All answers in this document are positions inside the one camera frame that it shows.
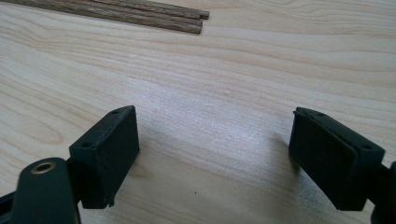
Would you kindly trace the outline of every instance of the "wooden stick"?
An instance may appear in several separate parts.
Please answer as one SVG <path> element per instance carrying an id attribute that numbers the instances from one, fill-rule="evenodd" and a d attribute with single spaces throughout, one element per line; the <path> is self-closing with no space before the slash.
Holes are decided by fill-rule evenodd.
<path id="1" fill-rule="evenodd" d="M 148 11 L 155 11 L 166 15 L 185 17 L 191 19 L 205 19 L 209 18 L 209 12 L 188 8 L 168 5 L 164 3 L 151 2 L 146 0 L 92 0 L 94 2 L 107 3 L 115 6 L 133 7 Z"/>
<path id="2" fill-rule="evenodd" d="M 114 6 L 91 0 L 0 0 L 28 7 L 40 7 L 55 11 L 90 16 L 112 21 L 125 21 L 164 29 L 200 34 L 202 21 L 172 17 L 155 11 L 143 11 L 131 7 Z"/>

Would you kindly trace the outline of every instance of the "light wood tabletop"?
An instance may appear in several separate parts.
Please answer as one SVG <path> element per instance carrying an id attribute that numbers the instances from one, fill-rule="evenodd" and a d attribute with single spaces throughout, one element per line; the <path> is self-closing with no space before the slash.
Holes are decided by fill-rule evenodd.
<path id="1" fill-rule="evenodd" d="M 82 223 L 370 223 L 289 157 L 296 106 L 396 161 L 396 1 L 162 0 L 210 11 L 200 35 L 0 3 L 0 195 L 108 111 L 141 151 L 114 207 Z"/>

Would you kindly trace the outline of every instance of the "screw hole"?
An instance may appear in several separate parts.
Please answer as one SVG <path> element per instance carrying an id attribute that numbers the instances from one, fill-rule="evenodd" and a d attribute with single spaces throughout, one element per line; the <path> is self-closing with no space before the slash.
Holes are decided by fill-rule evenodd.
<path id="1" fill-rule="evenodd" d="M 369 146 L 369 145 L 361 145 L 363 148 L 366 148 L 366 149 L 372 149 L 372 147 L 371 146 Z"/>
<path id="2" fill-rule="evenodd" d="M 92 145 L 92 143 L 83 143 L 82 146 L 83 147 L 90 147 Z"/>
<path id="3" fill-rule="evenodd" d="M 32 174 L 34 175 L 42 175 L 50 170 L 52 170 L 55 167 L 55 162 L 50 161 L 50 162 L 44 162 L 41 164 L 38 164 L 33 170 L 31 171 Z"/>

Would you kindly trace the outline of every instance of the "wood grain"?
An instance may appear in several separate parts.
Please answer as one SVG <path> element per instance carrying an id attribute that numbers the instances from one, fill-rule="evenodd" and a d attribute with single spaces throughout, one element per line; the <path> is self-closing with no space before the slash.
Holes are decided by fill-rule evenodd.
<path id="1" fill-rule="evenodd" d="M 133 5 L 122 4 L 118 1 L 91 1 L 91 0 L 0 0 L 28 7 L 39 7 L 60 12 L 67 12 L 82 16 L 89 16 L 112 21 L 125 21 L 140 25 L 159 27 L 169 30 L 200 34 L 202 21 L 200 11 L 193 9 L 164 10 L 162 5 L 156 7 L 151 2 L 142 1 Z"/>
<path id="2" fill-rule="evenodd" d="M 370 223 L 288 156 L 292 111 L 322 111 L 396 161 L 396 3 L 162 0 L 201 35 L 0 3 L 0 194 L 107 111 L 135 105 L 141 153 L 83 223 Z"/>

